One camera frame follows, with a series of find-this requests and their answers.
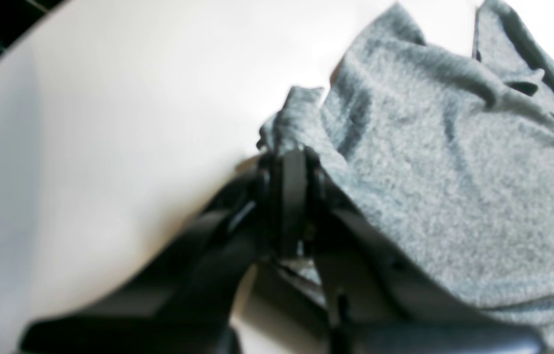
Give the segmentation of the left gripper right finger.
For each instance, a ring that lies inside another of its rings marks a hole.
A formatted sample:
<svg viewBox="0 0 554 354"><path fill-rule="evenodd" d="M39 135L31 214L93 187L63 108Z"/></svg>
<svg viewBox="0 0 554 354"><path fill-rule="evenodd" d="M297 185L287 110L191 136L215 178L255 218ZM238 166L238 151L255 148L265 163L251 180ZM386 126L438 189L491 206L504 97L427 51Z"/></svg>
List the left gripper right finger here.
<svg viewBox="0 0 554 354"><path fill-rule="evenodd" d="M541 354L526 325L493 320L439 287L374 229L308 157L313 255L326 299L331 354Z"/></svg>

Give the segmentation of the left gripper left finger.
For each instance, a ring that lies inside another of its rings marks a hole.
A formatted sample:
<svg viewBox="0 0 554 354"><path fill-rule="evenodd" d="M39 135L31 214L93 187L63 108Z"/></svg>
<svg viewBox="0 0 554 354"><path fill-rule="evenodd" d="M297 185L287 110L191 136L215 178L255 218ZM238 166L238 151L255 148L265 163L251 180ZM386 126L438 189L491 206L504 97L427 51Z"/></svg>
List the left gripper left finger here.
<svg viewBox="0 0 554 354"><path fill-rule="evenodd" d="M144 269L61 318L37 320L23 354L240 354L230 318L247 271L250 291L295 320L310 299L287 265L301 255L308 148L268 151L225 184Z"/></svg>

